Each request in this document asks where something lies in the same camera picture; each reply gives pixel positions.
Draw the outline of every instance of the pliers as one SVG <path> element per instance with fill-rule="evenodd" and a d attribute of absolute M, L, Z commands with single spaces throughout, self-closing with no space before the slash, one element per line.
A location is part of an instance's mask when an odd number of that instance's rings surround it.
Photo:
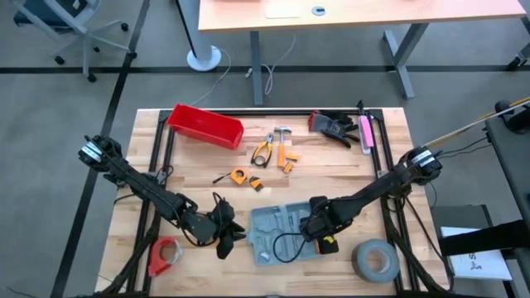
<path fill-rule="evenodd" d="M 274 138 L 274 133 L 268 133 L 267 138 L 265 139 L 265 142 L 262 142 L 259 144 L 259 147 L 256 149 L 254 154 L 252 155 L 252 159 L 250 160 L 250 163 L 256 166 L 262 166 L 264 168 L 267 167 L 268 162 L 271 160 L 271 154 L 272 154 L 272 139 Z M 266 156 L 260 156 L 259 152 L 263 149 L 267 148 L 267 155 Z"/>

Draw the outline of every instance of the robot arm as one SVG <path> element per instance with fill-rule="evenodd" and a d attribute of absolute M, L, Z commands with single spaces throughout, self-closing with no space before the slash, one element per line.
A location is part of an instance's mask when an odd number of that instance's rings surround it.
<path fill-rule="evenodd" d="M 149 200 L 160 215 L 184 233 L 197 238 L 198 246 L 212 243 L 217 238 L 217 255 L 225 259 L 234 241 L 245 238 L 244 228 L 234 222 L 234 208 L 224 200 L 216 201 L 212 212 L 197 212 L 197 204 L 183 194 L 164 190 L 157 178 L 141 174 L 132 168 L 122 156 L 121 146 L 110 137 L 85 137 L 87 144 L 79 150 L 79 159 L 90 168 L 107 173 L 104 177 L 116 185 L 128 184 L 132 192 L 142 200 Z"/>
<path fill-rule="evenodd" d="M 334 235 L 348 228 L 361 209 L 382 196 L 399 197 L 411 192 L 411 183 L 425 185 L 440 174 L 441 164 L 426 147 L 405 154 L 386 175 L 354 195 L 319 200 L 311 215 L 301 219 L 300 231 L 307 242 Z"/>

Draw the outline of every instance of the black floor stripe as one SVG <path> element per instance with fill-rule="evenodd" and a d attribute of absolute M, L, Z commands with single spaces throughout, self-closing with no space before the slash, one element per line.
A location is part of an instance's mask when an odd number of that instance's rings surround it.
<path fill-rule="evenodd" d="M 232 66 L 231 74 L 246 74 L 250 66 Z M 220 66 L 208 73 L 224 73 L 227 66 Z M 409 65 L 409 72 L 509 72 L 506 65 Z M 307 73 L 384 73 L 394 71 L 392 65 L 284 65 L 277 66 L 274 72 L 286 74 Z M 94 74 L 121 74 L 123 67 L 91 67 Z M 188 66 L 146 66 L 128 67 L 128 74 L 169 74 L 169 75 L 201 75 Z M 530 65 L 524 65 L 517 71 L 530 71 Z M 0 68 L 0 75 L 58 75 L 81 74 L 80 67 L 4 67 Z"/>
<path fill-rule="evenodd" d="M 150 3 L 151 0 L 144 0 L 142 3 L 142 8 L 140 9 L 136 26 L 134 27 L 134 31 L 132 32 L 132 37 L 129 42 L 129 48 L 132 51 L 136 50 Z M 118 81 L 114 87 L 113 96 L 110 100 L 110 104 L 108 105 L 103 126 L 101 127 L 100 134 L 102 135 L 107 136 L 113 126 L 114 116 L 116 115 L 116 111 L 118 109 L 119 100 L 123 92 L 123 87 L 125 86 L 125 80 L 127 79 L 128 69 L 131 67 L 131 63 L 131 56 L 126 55 L 123 65 L 119 71 Z M 90 200 L 92 199 L 92 194 L 94 192 L 97 179 L 98 173 L 90 170 L 89 174 L 87 175 L 86 182 L 84 183 L 84 188 L 83 192 L 81 193 L 81 199 L 79 200 L 77 211 L 75 212 L 74 223 L 72 224 L 70 236 L 68 237 L 65 251 L 60 261 L 59 271 L 55 276 L 55 283 L 51 291 L 52 298 L 62 298 L 65 294 L 68 276 L 70 274 L 70 269 L 72 268 L 72 263 L 74 262 L 75 252 L 80 241 L 81 233 L 83 232 L 84 221 L 89 210 Z"/>

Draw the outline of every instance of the hammer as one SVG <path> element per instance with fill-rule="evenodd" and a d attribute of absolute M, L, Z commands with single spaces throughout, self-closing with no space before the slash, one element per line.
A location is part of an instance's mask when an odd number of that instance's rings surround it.
<path fill-rule="evenodd" d="M 283 146 L 283 133 L 292 132 L 289 127 L 275 127 L 274 132 L 280 132 L 280 146 L 278 146 L 278 166 L 285 166 L 285 147 Z"/>

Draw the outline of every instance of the white cable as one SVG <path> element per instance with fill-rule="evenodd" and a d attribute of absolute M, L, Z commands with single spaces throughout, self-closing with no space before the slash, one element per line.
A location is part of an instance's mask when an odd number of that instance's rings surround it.
<path fill-rule="evenodd" d="M 292 43 L 291 43 L 291 46 L 289 47 L 289 50 L 287 50 L 287 52 L 285 52 L 285 54 L 283 54 L 283 56 L 272 65 L 272 68 L 269 68 L 267 65 L 262 64 L 262 66 L 265 67 L 268 71 L 268 79 L 267 79 L 267 83 L 265 84 L 265 95 L 269 95 L 272 92 L 272 86 L 274 85 L 274 78 L 273 78 L 274 69 L 276 69 L 276 66 L 280 62 L 282 62 L 282 60 L 284 60 L 285 57 L 289 55 L 289 53 L 291 53 L 292 49 L 294 49 L 295 47 L 295 44 L 296 44 L 296 34 L 293 34 Z M 252 69 L 248 71 L 245 77 L 248 78 L 250 76 L 250 73 L 252 73 Z"/>
<path fill-rule="evenodd" d="M 196 101 L 194 101 L 193 103 L 190 103 L 190 106 L 194 106 L 196 104 L 199 103 L 199 101 L 205 99 L 208 95 L 210 95 L 215 87 L 217 87 L 217 84 L 225 77 L 225 75 L 230 71 L 230 68 L 232 67 L 232 58 L 230 58 L 230 55 L 229 53 L 227 53 L 226 51 L 224 51 L 223 49 L 219 49 L 220 51 L 222 51 L 228 58 L 229 58 L 229 67 L 226 69 L 226 71 L 215 81 L 214 85 L 212 86 L 212 88 L 210 89 L 210 91 L 208 91 L 205 95 L 203 95 L 200 99 L 197 99 Z"/>

